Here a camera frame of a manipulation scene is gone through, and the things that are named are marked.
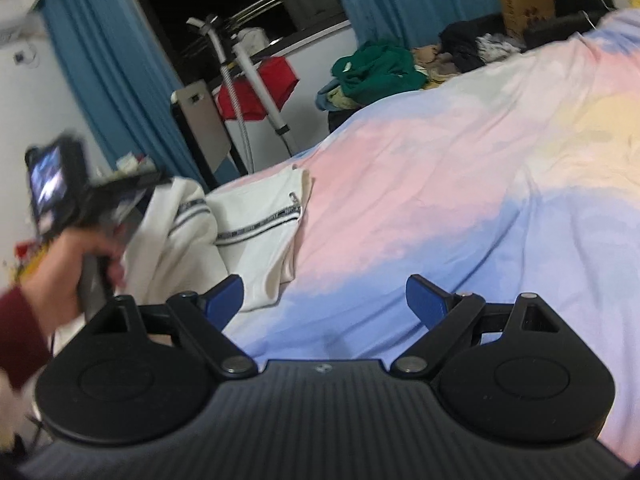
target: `round pad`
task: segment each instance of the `round pad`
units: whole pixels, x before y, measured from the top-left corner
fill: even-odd
[[[159,438],[195,417],[212,384],[186,352],[108,333],[72,341],[43,371],[36,401],[59,436],[100,446]]]
[[[613,395],[610,376],[570,341],[553,344],[553,336],[524,345],[503,336],[453,357],[438,384],[447,411],[476,433],[514,444],[597,434]]]
[[[550,399],[564,392],[569,374],[549,359],[522,357],[495,369],[495,381],[505,392],[521,399]]]

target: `person's hand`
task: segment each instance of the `person's hand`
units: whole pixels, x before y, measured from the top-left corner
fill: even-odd
[[[114,286],[123,286],[122,253],[121,245],[99,230],[70,228],[52,243],[35,272],[20,283],[45,338],[78,316],[77,288],[82,257],[85,254],[108,256],[111,259],[109,279]]]

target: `cardboard box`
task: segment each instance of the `cardboard box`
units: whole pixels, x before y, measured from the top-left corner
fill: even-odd
[[[554,0],[500,0],[507,33],[523,40],[522,33],[535,22],[548,20],[556,15]]]

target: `white fabric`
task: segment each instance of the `white fabric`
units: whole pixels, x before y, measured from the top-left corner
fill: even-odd
[[[478,54],[481,59],[489,64],[495,61],[503,61],[514,54],[519,54],[520,49],[509,41],[503,41],[498,35],[485,34],[476,39]]]
[[[164,303],[184,290],[206,292],[228,276],[215,246],[218,224],[203,200],[200,185],[185,178],[156,189],[124,256],[123,294],[138,304]]]
[[[164,303],[238,274],[243,311],[276,303],[280,283],[294,277],[293,241],[310,191],[308,173],[292,166],[206,197],[193,180],[175,178],[156,190],[127,247],[121,293],[138,304]]]
[[[310,194],[308,171],[288,166],[207,196],[218,221],[220,255],[229,273],[244,281],[243,312],[276,303],[280,284],[294,279],[293,242]]]
[[[259,27],[243,28],[238,32],[238,40],[248,56],[258,54],[271,44],[264,29]]]
[[[0,452],[13,449],[14,434],[22,425],[28,405],[28,398],[11,388],[7,374],[0,369]]]

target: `red sleeve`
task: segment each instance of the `red sleeve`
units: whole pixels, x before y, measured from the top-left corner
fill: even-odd
[[[31,305],[16,286],[0,297],[0,368],[14,390],[20,390],[49,359]]]

